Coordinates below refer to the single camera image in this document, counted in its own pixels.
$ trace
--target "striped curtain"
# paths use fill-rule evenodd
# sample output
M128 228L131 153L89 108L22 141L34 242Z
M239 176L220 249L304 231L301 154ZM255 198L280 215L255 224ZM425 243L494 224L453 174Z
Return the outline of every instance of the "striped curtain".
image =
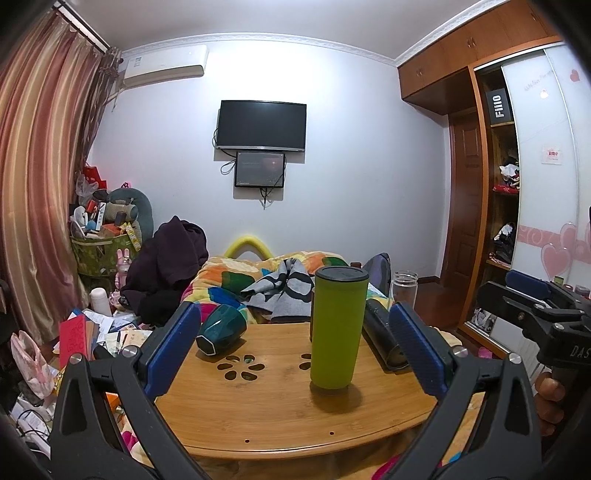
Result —
M101 58L52 11L0 74L0 277L37 343L54 339L72 308L87 304L67 220L83 113Z

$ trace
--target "screw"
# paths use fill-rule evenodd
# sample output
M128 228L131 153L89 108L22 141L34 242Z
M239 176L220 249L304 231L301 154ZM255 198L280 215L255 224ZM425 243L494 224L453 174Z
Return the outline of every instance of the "screw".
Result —
M460 358L466 358L469 353L468 349L462 345L456 345L454 348L452 348L452 352L455 356L458 356Z
M510 353L509 362L515 365L519 365L521 363L521 357L517 355L517 353Z
M82 354L81 353L74 353L71 357L70 357L70 363L72 365L76 365L79 364L80 362L82 362Z
M131 358L138 354L139 349L135 345L128 345L121 350L121 355L125 358Z

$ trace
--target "hand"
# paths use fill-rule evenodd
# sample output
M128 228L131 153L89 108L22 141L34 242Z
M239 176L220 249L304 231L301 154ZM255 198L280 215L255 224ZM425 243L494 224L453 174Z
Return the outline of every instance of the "hand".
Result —
M564 387L550 377L550 372L544 372L535 381L538 394L534 397L535 409L540 419L542 437L552 435L555 425L564 418L564 412L556 404L564 398Z

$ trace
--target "wall-mounted tv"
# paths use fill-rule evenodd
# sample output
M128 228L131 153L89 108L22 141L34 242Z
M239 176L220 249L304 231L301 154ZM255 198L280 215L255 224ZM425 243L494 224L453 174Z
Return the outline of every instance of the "wall-mounted tv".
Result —
M303 152L306 149L306 105L223 100L216 146Z

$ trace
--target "green basket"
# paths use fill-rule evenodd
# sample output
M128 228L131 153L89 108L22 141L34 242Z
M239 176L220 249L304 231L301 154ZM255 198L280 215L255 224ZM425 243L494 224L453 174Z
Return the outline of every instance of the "green basket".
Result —
M89 277L114 277L119 249L128 248L131 260L138 254L127 234L112 238L70 238L70 242L78 263L78 273Z

